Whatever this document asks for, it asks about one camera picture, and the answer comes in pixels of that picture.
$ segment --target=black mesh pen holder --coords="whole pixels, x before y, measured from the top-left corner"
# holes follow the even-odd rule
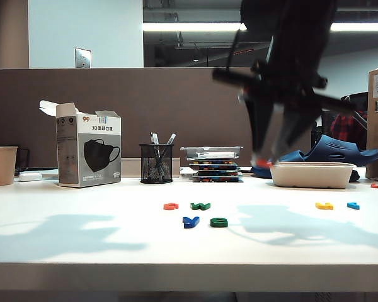
[[[141,182],[166,184],[172,181],[172,147],[141,143]]]

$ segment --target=red clothing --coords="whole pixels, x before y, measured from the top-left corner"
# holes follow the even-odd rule
[[[367,120],[366,111],[358,111]],[[367,131],[352,116],[338,115],[330,127],[331,136],[337,140],[356,143],[360,150],[367,148]]]

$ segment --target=clear plastic container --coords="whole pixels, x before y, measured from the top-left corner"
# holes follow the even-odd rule
[[[197,159],[237,159],[244,147],[182,147],[187,160]]]

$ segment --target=ceiling light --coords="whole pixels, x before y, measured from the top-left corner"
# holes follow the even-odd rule
[[[333,23],[331,31],[378,31],[378,23]]]
[[[143,31],[237,31],[241,23],[143,23]]]
[[[243,23],[143,23],[143,31],[237,31]],[[331,31],[378,31],[378,23],[333,23]]]

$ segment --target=brown partition wall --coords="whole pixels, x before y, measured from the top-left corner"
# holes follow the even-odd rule
[[[149,132],[180,147],[244,146],[237,163],[249,165],[251,130],[238,89],[216,83],[212,69],[16,69],[0,70],[0,144],[30,149],[30,165],[55,167],[55,119],[39,101],[74,102],[86,113],[114,110],[122,117],[122,157],[140,157]],[[309,149],[306,134],[297,148]]]

